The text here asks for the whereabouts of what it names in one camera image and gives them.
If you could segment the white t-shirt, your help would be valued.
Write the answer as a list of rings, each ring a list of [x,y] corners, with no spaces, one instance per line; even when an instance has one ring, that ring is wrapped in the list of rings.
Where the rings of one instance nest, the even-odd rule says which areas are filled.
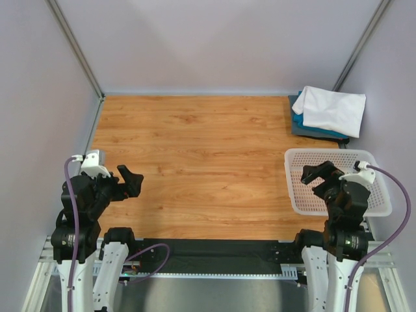
[[[305,86],[292,106],[306,127],[359,138],[367,97]]]

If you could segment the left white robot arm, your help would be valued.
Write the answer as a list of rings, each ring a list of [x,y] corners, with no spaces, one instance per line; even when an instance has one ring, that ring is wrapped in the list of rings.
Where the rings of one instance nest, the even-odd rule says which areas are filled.
[[[120,177],[86,173],[66,176],[55,230],[51,236],[57,263],[63,311],[113,311],[114,297],[124,261],[136,255],[137,245],[130,227],[112,227],[97,245],[99,218],[111,202],[140,195],[144,176],[125,165]]]

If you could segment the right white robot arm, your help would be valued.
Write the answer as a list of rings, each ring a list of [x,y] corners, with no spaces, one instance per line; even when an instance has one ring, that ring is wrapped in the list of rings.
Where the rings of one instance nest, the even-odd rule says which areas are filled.
[[[330,161],[303,168],[303,184],[322,179],[312,191],[328,212],[324,231],[302,229],[292,247],[294,257],[305,265],[309,311],[348,311],[345,305],[357,300],[369,249],[362,222],[376,177],[367,165],[357,161],[351,174]]]

